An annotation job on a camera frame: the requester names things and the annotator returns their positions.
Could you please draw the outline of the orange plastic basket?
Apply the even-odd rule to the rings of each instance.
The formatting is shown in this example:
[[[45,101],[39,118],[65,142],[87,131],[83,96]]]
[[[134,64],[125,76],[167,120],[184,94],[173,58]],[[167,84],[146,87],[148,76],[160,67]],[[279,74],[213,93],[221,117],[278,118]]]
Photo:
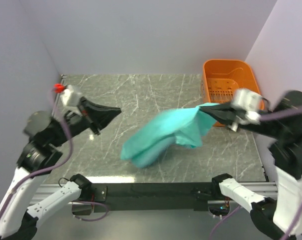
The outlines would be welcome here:
[[[229,102],[237,89],[261,93],[254,73],[246,62],[236,59],[210,59],[203,64],[201,94],[204,103]]]

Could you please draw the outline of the teal t shirt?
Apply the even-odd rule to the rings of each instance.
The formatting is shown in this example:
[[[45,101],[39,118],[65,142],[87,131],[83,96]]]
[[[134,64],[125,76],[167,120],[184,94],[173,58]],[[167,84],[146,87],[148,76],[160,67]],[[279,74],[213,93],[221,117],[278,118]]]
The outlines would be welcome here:
[[[216,120],[200,111],[200,108],[215,105],[204,103],[159,113],[122,145],[120,159],[131,161],[137,168],[146,168],[171,145],[189,149],[201,147],[202,137],[209,132]]]

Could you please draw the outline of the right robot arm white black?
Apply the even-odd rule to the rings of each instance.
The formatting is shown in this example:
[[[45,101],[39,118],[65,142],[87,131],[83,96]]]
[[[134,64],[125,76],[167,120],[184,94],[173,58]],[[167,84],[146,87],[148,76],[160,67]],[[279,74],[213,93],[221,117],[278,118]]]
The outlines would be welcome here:
[[[246,88],[223,104],[200,110],[231,130],[247,130],[273,139],[269,151],[277,174],[277,198],[246,188],[224,173],[211,181],[210,194],[244,208],[255,227],[273,240],[302,236],[302,92],[287,91],[273,110],[261,110],[263,97]]]

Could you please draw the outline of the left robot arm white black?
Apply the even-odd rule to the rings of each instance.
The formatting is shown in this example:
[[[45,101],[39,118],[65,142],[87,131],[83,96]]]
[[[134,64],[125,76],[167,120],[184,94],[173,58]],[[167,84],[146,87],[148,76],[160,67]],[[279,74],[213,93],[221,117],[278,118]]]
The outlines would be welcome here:
[[[63,155],[57,148],[86,129],[99,135],[122,111],[119,107],[95,104],[81,97],[79,113],[68,110],[61,120],[47,111],[34,112],[23,132],[29,137],[14,171],[11,184],[0,204],[0,240],[31,240],[38,228],[70,202],[93,206],[97,194],[83,175],[68,182],[40,202],[30,205],[35,193]]]

